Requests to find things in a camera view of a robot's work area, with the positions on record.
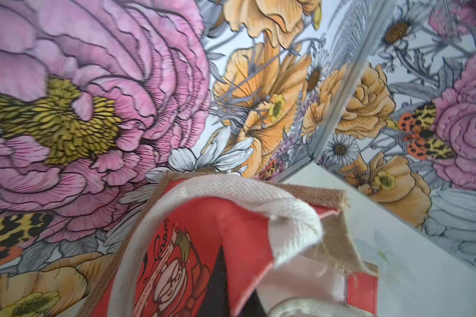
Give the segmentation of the burlap tote bag red front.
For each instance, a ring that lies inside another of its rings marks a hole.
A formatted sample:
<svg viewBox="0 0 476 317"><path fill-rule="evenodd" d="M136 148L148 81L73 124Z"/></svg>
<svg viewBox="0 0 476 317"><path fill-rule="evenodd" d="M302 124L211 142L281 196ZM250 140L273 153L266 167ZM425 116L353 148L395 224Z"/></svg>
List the burlap tote bag red front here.
<svg viewBox="0 0 476 317"><path fill-rule="evenodd" d="M254 291L266 316L375 316L340 190L165 173L79 316L197 316L223 248L231 316Z"/></svg>

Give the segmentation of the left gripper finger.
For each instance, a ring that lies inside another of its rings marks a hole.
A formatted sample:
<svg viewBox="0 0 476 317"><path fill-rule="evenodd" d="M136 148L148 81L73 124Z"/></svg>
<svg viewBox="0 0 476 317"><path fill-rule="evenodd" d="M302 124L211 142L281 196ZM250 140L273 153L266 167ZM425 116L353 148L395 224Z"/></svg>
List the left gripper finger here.
<svg viewBox="0 0 476 317"><path fill-rule="evenodd" d="M230 304L227 294L227 268L223 248L220 248L197 317L230 316ZM260 298L256 291L249 297L239 316L266 317L266 312L260 303Z"/></svg>

